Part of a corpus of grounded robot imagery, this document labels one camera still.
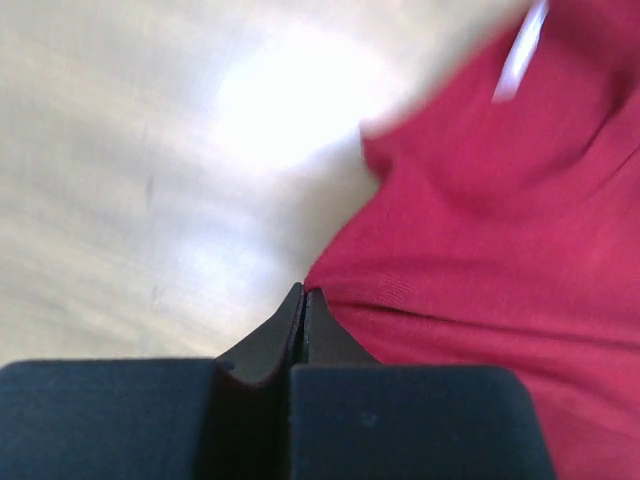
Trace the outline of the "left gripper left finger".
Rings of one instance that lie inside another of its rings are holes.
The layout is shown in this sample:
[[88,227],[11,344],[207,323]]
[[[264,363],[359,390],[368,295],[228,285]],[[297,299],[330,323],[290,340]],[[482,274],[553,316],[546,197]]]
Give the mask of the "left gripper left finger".
[[1,370],[5,479],[277,479],[295,284],[216,358],[27,360]]

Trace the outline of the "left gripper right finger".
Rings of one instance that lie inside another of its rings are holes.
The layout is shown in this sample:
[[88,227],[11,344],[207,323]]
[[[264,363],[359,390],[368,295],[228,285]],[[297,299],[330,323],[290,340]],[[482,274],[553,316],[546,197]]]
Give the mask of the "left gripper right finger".
[[294,479],[552,479],[528,390],[486,365],[389,366],[307,295],[290,373]]

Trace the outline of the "dark red t shirt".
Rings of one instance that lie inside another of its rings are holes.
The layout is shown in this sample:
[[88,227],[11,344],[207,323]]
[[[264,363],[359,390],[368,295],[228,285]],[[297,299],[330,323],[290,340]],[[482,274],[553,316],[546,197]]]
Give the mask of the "dark red t shirt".
[[305,284],[377,359],[492,364],[558,476],[639,475],[639,5],[554,1],[515,96],[507,26],[362,136],[378,192]]

